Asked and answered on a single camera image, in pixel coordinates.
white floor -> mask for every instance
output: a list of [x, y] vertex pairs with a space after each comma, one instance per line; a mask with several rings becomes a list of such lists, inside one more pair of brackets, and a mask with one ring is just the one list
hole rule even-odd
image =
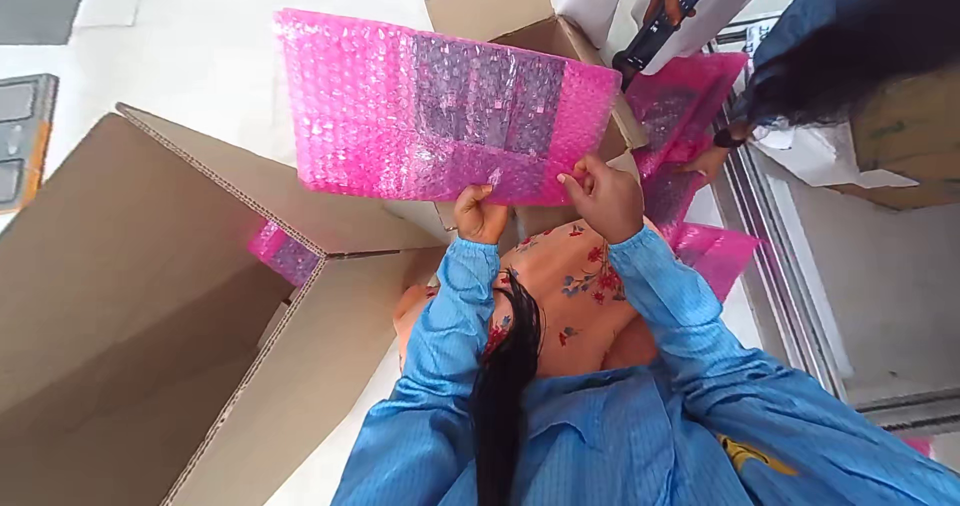
[[[0, 46], [0, 77], [60, 78], [49, 176], [93, 123], [123, 101], [258, 154], [292, 164], [288, 122], [278, 110], [272, 11], [297, 7], [430, 29], [424, 0], [84, 0], [67, 46]], [[758, 3], [754, 12], [788, 0]], [[710, 190], [690, 220], [719, 224]], [[0, 217], [0, 229], [12, 216]], [[760, 339], [739, 283], [726, 323], [746, 345]], [[332, 496], [366, 408], [396, 379], [388, 354], [353, 413], [270, 503], [321, 504]]]

black hair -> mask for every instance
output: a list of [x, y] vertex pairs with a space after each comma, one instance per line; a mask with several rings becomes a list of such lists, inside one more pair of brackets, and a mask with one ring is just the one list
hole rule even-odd
[[537, 373], [541, 349], [541, 310], [537, 301], [506, 272], [510, 290], [503, 293], [512, 307], [506, 337], [480, 362], [468, 402], [473, 426], [478, 506], [507, 506], [517, 459], [526, 434], [523, 389]]
[[960, 60], [954, 0], [837, 2], [837, 19], [756, 69], [751, 122], [833, 124], [855, 116], [884, 85]]

black wristband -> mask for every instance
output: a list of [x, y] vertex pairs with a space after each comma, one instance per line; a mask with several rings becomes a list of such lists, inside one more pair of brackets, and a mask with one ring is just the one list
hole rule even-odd
[[725, 128], [719, 133], [713, 135], [713, 145], [717, 147], [725, 147], [726, 149], [734, 149], [735, 147], [740, 147], [743, 143], [747, 142], [746, 140], [734, 140], [734, 137], [730, 136], [730, 130]]

